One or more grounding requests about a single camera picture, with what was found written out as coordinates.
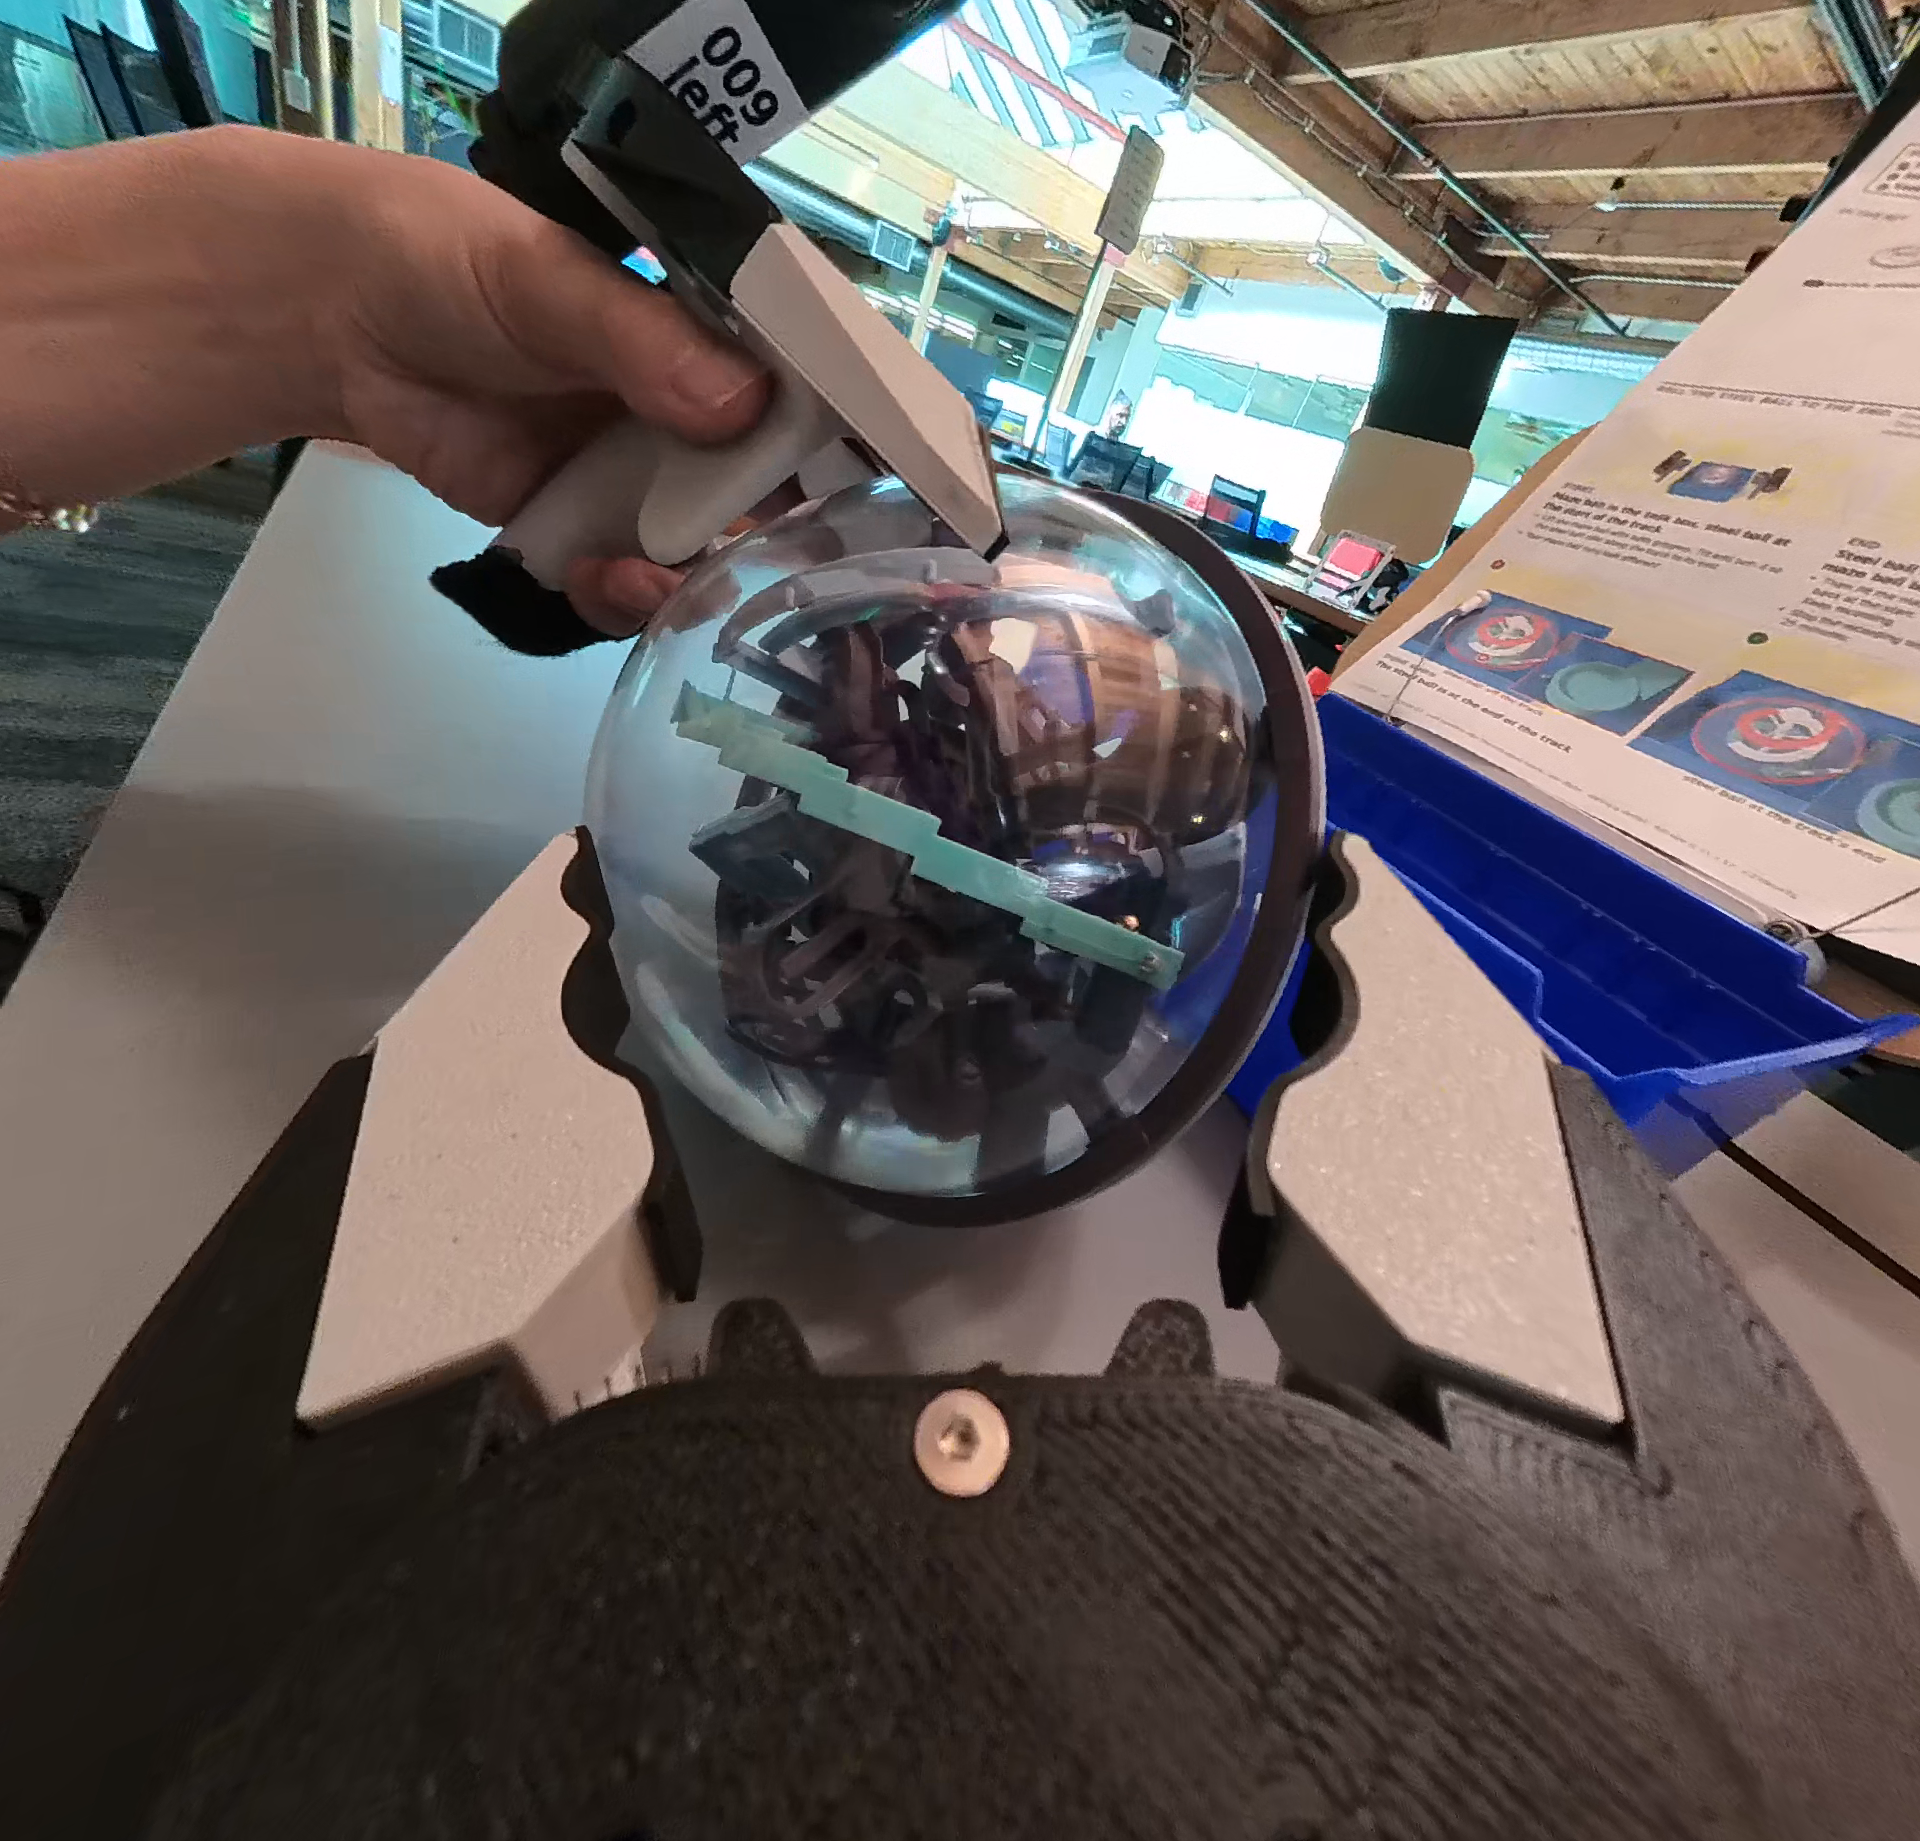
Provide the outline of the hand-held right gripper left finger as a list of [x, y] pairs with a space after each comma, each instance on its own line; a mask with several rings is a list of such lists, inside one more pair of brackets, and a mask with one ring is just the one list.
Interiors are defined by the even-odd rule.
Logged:
[[300, 1375], [331, 1427], [494, 1369], [545, 1419], [645, 1387], [700, 1232], [630, 1010], [589, 830], [551, 839], [367, 1050]]

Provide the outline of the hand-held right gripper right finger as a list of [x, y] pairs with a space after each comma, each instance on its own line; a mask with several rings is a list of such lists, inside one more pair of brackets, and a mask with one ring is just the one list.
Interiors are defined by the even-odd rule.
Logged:
[[1287, 1028], [1221, 1221], [1226, 1304], [1287, 1373], [1410, 1421], [1466, 1391], [1618, 1431], [1557, 1060], [1364, 837], [1331, 836]]

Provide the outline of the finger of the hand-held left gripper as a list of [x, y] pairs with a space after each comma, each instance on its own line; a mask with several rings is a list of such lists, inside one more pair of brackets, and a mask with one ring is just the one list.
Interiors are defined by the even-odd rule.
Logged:
[[980, 556], [1005, 547], [996, 472], [973, 405], [794, 225], [769, 225], [732, 274], [732, 306], [782, 373]]

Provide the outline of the clear plastic maze ball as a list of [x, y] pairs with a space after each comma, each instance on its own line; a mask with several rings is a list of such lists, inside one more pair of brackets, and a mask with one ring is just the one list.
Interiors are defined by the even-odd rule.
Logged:
[[1280, 612], [1154, 504], [1012, 476], [975, 554], [897, 480], [690, 570], [585, 825], [641, 1063], [850, 1201], [991, 1228], [1212, 1106], [1327, 837]]

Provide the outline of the person's left hand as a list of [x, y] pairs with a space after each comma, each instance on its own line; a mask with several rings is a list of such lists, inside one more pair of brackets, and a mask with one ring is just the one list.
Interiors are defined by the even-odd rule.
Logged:
[[429, 159], [322, 160], [328, 293], [301, 435], [505, 527], [625, 418], [705, 445], [758, 419], [769, 379], [741, 348], [539, 211]]

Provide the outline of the blue plastic bin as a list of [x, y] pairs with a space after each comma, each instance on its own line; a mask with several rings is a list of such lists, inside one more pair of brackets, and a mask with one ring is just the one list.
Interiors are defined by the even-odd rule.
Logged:
[[1787, 942], [1666, 881], [1408, 731], [1331, 695], [1253, 725], [1262, 810], [1319, 776], [1324, 830], [1364, 837], [1666, 1177], [1745, 1134], [1824, 1066], [1916, 1036], [1807, 982]]

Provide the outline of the hanging ceiling sign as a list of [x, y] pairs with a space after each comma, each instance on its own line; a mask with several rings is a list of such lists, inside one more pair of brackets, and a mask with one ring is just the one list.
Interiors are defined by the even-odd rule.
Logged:
[[1145, 127], [1130, 127], [1121, 140], [1117, 171], [1095, 216], [1103, 248], [1124, 259], [1139, 246], [1164, 171], [1164, 147]]

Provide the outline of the ceiling projector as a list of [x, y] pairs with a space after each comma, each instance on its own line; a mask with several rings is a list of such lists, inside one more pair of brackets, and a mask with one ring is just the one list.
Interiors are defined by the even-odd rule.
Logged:
[[1074, 30], [1062, 68], [1106, 117], [1154, 116], [1186, 101], [1191, 49], [1162, 3], [1115, 5]]

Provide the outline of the black card on cardboard stand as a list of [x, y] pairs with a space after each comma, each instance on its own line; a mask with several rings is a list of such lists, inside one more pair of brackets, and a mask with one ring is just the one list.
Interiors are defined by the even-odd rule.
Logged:
[[1319, 508], [1319, 537], [1355, 536], [1408, 564], [1442, 551], [1515, 330], [1508, 317], [1388, 310], [1373, 387]]

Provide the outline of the printed instruction sheet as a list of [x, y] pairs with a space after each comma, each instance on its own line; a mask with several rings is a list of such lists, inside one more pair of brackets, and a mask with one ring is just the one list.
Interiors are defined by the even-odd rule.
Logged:
[[1916, 965], [1916, 579], [1906, 116], [1333, 688]]

